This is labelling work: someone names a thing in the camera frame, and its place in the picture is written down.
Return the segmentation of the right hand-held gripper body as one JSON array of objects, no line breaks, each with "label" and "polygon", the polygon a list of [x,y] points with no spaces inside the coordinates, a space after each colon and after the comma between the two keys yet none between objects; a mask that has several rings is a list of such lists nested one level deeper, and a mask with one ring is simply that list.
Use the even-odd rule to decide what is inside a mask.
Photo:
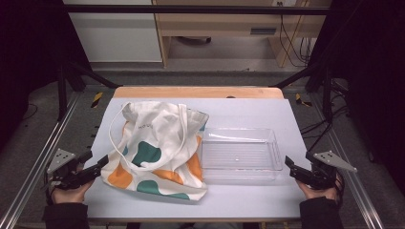
[{"label": "right hand-held gripper body", "polygon": [[332,151],[313,154],[313,156],[315,157],[315,161],[311,163],[310,170],[294,163],[294,169],[289,172],[289,175],[315,190],[332,188],[335,185],[337,169],[353,173],[357,172],[355,167]]}]

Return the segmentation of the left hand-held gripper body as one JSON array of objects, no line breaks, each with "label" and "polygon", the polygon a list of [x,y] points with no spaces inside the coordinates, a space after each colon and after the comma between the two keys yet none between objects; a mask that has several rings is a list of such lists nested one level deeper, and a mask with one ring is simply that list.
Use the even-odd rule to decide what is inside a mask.
[{"label": "left hand-held gripper body", "polygon": [[83,165],[78,162],[80,155],[58,149],[45,169],[44,188],[47,189],[53,185],[62,190],[71,190],[99,177],[101,169],[97,169],[96,164],[80,171],[77,170],[79,166]]}]

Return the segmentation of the clear plastic tray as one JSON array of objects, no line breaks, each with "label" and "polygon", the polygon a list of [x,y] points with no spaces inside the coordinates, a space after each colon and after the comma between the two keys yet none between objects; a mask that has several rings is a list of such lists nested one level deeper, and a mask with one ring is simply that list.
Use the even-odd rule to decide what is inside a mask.
[{"label": "clear plastic tray", "polygon": [[271,129],[208,128],[200,156],[208,184],[269,185],[283,170]]}]

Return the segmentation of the white tote bag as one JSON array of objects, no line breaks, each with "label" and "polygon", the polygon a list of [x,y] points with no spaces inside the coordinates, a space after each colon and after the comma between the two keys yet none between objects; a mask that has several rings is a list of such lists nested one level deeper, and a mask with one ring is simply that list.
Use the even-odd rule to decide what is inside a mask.
[{"label": "white tote bag", "polygon": [[195,201],[206,194],[198,150],[208,114],[160,101],[127,102],[118,114],[125,123],[101,169],[104,183]]}]

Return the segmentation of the person's right hand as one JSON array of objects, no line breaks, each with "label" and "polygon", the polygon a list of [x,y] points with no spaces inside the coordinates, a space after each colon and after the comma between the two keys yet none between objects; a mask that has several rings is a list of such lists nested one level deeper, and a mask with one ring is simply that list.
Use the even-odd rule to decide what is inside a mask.
[{"label": "person's right hand", "polygon": [[335,181],[335,186],[333,188],[325,189],[325,190],[314,190],[311,189],[307,184],[297,180],[296,181],[298,187],[304,193],[306,199],[311,198],[327,198],[334,201],[339,200],[339,192],[340,188],[342,187],[342,183],[339,179]]}]

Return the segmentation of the person's left hand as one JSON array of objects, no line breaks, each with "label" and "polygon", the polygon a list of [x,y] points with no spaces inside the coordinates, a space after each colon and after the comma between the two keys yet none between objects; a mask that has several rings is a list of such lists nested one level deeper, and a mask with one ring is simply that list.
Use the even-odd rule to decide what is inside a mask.
[{"label": "person's left hand", "polygon": [[93,185],[93,182],[90,181],[81,185],[76,189],[71,190],[62,190],[55,188],[52,193],[52,200],[55,204],[61,203],[82,203],[85,199],[86,192]]}]

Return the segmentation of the yellow and black tape strip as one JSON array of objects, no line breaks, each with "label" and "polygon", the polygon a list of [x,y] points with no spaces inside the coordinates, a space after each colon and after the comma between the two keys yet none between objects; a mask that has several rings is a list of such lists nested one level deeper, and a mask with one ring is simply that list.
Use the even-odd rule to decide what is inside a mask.
[{"label": "yellow and black tape strip", "polygon": [[92,102],[91,108],[96,108],[97,107],[97,105],[99,103],[99,100],[102,97],[102,95],[103,95],[103,92],[96,93],[96,95],[94,97],[94,100]]},{"label": "yellow and black tape strip", "polygon": [[296,104],[304,105],[306,107],[312,107],[311,102],[303,101],[300,94],[295,94]]}]

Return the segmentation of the pale lilac table mat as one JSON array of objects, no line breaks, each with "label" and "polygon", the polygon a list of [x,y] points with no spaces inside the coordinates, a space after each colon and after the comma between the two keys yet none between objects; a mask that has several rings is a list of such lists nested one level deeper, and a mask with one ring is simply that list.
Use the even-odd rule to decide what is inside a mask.
[{"label": "pale lilac table mat", "polygon": [[[286,156],[305,168],[307,148],[286,99],[171,98],[209,114],[209,128],[269,129],[275,134],[276,160]],[[298,219],[304,195],[289,168],[282,165],[273,177],[209,181],[207,193],[193,201],[124,191],[97,180],[86,195],[94,221],[275,221]]]}]

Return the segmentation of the black curtain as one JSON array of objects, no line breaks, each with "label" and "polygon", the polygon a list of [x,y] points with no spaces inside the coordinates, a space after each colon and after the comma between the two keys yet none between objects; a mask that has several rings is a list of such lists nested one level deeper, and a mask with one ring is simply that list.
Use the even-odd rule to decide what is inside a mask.
[{"label": "black curtain", "polygon": [[405,195],[405,0],[331,0],[310,62],[349,83],[348,104],[374,156]]},{"label": "black curtain", "polygon": [[89,69],[63,0],[0,0],[0,150],[28,110],[29,95],[63,71],[71,86],[85,87],[74,62]]}]

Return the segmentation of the white cabinet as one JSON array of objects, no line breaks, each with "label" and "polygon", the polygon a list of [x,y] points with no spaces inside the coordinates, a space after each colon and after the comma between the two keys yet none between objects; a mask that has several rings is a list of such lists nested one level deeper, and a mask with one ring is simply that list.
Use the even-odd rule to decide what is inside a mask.
[{"label": "white cabinet", "polygon": [[69,15],[90,62],[161,62],[153,13]]}]

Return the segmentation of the wooden desk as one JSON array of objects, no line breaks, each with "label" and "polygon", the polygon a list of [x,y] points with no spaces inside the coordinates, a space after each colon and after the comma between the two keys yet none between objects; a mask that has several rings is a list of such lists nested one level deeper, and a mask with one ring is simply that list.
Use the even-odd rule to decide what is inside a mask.
[{"label": "wooden desk", "polygon": [[[327,8],[332,0],[152,0],[155,6],[247,6]],[[315,38],[324,23],[323,15],[279,14],[198,14],[158,13],[160,36],[163,38],[262,36],[269,41],[277,64],[284,67],[293,55],[292,44],[301,37]],[[274,35],[251,35],[251,28],[276,28]]]}]

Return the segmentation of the aluminium rail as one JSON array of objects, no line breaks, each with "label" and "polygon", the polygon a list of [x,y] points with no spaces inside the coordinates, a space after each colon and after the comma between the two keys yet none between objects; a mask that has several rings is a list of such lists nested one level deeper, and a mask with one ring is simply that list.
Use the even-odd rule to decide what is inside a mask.
[{"label": "aluminium rail", "polygon": [[42,178],[46,163],[50,160],[50,157],[55,151],[55,147],[66,129],[80,97],[81,93],[72,93],[71,99],[67,105],[66,113],[60,120],[55,122],[52,132],[47,138],[46,143],[41,148],[41,151],[35,157],[35,162],[33,163],[30,172],[25,176],[25,180],[16,193],[13,202],[0,217],[0,229],[13,229],[16,225],[33,190]]},{"label": "aluminium rail", "polygon": [[[322,132],[316,135],[316,138],[308,146],[311,153],[315,154],[322,152],[321,142],[326,141],[329,144],[329,150],[332,150],[345,161],[351,163],[349,152],[345,149],[342,141],[339,139],[335,128],[339,117],[344,117],[349,113],[349,108],[346,105],[343,95],[334,95],[331,100],[332,121],[329,123],[322,114],[322,96],[318,93],[308,93],[313,108],[320,119],[319,123],[322,126]],[[359,176],[361,169],[356,165],[357,172],[349,172],[340,169],[341,175],[346,182],[345,193],[350,193],[359,210],[359,213],[364,219],[368,229],[385,229],[385,226],[377,213],[370,195],[367,193],[363,182]]]}]

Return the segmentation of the black slanted frame strut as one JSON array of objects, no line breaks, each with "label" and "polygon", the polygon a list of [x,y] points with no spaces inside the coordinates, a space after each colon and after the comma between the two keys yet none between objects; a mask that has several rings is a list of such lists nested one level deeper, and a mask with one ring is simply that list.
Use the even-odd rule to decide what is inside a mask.
[{"label": "black slanted frame strut", "polygon": [[312,65],[304,68],[302,71],[295,73],[293,76],[272,85],[272,88],[284,89],[287,85],[301,79],[305,76],[309,77],[305,89],[309,93],[316,92],[320,86],[323,86],[323,96],[322,96],[322,114],[324,118],[331,123],[332,121],[332,111],[331,111],[331,71],[328,67],[320,62],[315,62]]},{"label": "black slanted frame strut", "polygon": [[94,73],[93,71],[86,69],[75,62],[65,62],[60,66],[57,71],[57,87],[58,87],[58,102],[59,112],[58,121],[61,121],[68,111],[67,93],[66,93],[66,81],[69,81],[70,85],[75,92],[82,92],[86,84],[82,79],[82,75],[89,76],[93,80],[99,82],[110,89],[116,89],[118,84],[102,77],[101,75]]}]

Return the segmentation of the black horizontal frame bar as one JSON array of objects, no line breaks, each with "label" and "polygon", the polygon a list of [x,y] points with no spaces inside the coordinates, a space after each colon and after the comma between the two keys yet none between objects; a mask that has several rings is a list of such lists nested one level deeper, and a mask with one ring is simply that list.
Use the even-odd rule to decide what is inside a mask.
[{"label": "black horizontal frame bar", "polygon": [[185,5],[65,5],[67,12],[86,13],[198,13],[198,14],[283,14],[327,15],[329,8],[185,6]]}]

